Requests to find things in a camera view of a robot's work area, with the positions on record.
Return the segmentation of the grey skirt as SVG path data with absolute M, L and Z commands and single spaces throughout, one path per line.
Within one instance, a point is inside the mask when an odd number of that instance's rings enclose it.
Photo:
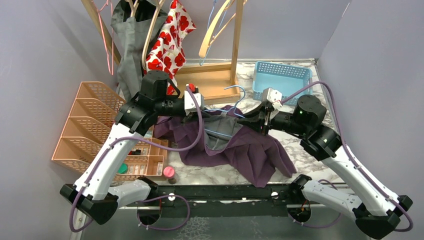
M 119 1 L 111 17 L 111 27 L 123 47 L 117 69 L 117 81 L 127 102 L 141 89 L 144 75 L 142 54 L 156 10 L 155 0 L 140 0 L 134 16 L 131 16 L 131 6 L 134 3 L 134 0 L 131 3 Z

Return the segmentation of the purple cloth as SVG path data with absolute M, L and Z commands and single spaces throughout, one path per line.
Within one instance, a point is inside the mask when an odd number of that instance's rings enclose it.
M 228 113 L 212 111 L 203 112 L 203 114 L 228 115 L 239 118 L 234 115 L 233 111 Z M 288 178 L 297 173 L 295 164 L 277 139 L 242 126 L 242 133 L 233 147 L 215 155 L 207 155 L 204 152 L 192 154 L 187 150 L 182 151 L 179 154 L 181 161 L 185 165 L 196 167 L 230 165 L 255 187 L 264 187 L 276 170 Z

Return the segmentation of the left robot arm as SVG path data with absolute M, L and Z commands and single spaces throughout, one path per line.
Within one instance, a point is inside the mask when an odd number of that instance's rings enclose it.
M 174 83 L 168 73 L 148 71 L 141 80 L 140 90 L 118 111 L 111 131 L 88 169 L 73 184 L 65 184 L 60 194 L 89 217 L 91 222 L 103 225 L 118 208 L 141 201 L 152 205 L 157 200 L 154 184 L 145 177 L 113 187 L 112 181 L 119 168 L 136 144 L 148 140 L 147 131 L 158 117 L 190 117 L 197 114 L 197 144 L 203 136 L 204 97 L 197 86 L 189 83 L 184 92 L 167 93 Z

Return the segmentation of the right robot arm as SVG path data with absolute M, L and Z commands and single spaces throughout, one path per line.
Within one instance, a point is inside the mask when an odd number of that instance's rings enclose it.
M 301 96 L 291 113 L 281 111 L 279 101 L 265 99 L 238 123 L 263 135 L 277 130 L 299 138 L 309 155 L 332 169 L 353 191 L 347 194 L 302 174 L 289 185 L 292 202 L 323 204 L 353 219 L 367 236 L 383 239 L 397 231 L 413 202 L 407 195 L 389 190 L 360 165 L 341 136 L 323 123 L 326 112 L 321 101 L 310 94 Z

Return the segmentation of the red poppy print cloth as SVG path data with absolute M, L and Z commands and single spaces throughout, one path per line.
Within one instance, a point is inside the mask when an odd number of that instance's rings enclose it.
M 147 54 L 144 73 L 150 70 L 166 72 L 177 86 L 176 74 L 186 63 L 183 40 L 196 28 L 184 6 L 173 0 L 157 40 Z

